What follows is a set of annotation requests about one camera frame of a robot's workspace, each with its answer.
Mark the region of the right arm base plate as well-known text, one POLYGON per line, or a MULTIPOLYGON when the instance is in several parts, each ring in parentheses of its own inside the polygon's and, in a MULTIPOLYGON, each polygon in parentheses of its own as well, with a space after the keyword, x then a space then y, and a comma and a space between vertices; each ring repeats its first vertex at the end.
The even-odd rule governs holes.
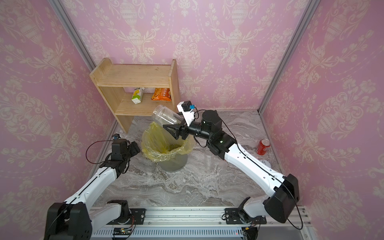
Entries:
POLYGON ((225 208, 222 220, 227 225, 265 225, 267 223, 265 216, 249 217, 244 211, 238 208, 225 208))

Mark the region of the jar with green lid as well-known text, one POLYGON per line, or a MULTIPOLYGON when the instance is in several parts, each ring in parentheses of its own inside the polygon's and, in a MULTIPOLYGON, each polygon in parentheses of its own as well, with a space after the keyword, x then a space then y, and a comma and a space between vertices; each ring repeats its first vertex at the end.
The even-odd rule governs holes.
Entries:
POLYGON ((183 118, 180 115, 163 105, 158 105, 154 109, 152 113, 152 119, 160 126, 176 125, 183 121, 183 118))

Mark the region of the tall clear jar white lid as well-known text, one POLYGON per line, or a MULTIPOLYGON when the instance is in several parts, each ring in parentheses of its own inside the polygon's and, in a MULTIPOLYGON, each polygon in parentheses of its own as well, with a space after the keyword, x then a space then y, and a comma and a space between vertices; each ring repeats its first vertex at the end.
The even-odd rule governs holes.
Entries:
POLYGON ((209 149, 205 150, 204 165, 207 171, 210 171, 212 168, 212 154, 209 149))

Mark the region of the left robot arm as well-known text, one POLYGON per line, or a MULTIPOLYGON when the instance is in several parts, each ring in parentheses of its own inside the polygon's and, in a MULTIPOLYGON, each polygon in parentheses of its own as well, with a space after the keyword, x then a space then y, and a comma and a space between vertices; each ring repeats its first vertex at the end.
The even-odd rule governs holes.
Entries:
POLYGON ((140 151, 136 142, 121 138, 113 140, 112 152, 95 175, 64 202, 50 206, 44 239, 89 240, 110 222, 134 226, 136 219, 125 200, 112 200, 94 212, 91 208, 104 190, 128 171, 131 158, 140 151))

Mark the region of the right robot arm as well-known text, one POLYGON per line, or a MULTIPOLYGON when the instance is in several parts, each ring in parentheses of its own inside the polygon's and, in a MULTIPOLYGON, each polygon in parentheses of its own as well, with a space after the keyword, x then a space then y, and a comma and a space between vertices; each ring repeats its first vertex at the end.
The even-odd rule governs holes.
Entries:
POLYGON ((193 113, 187 113, 190 123, 164 125, 163 128, 175 139, 193 136, 206 140, 210 152, 234 165, 251 178, 265 192, 263 197, 248 198, 239 207, 246 222, 258 216, 270 216, 279 223, 286 223, 300 199, 298 179, 279 173, 248 153, 238 141, 227 134, 223 120, 217 111, 203 112, 200 122, 193 113))

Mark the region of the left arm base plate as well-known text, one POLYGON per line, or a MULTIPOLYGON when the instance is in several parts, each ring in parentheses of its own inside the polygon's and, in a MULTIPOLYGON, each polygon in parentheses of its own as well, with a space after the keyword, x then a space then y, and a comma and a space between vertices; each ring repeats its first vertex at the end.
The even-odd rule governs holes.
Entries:
POLYGON ((145 208, 133 208, 130 209, 128 217, 124 217, 122 220, 113 220, 108 225, 143 225, 146 217, 145 208))

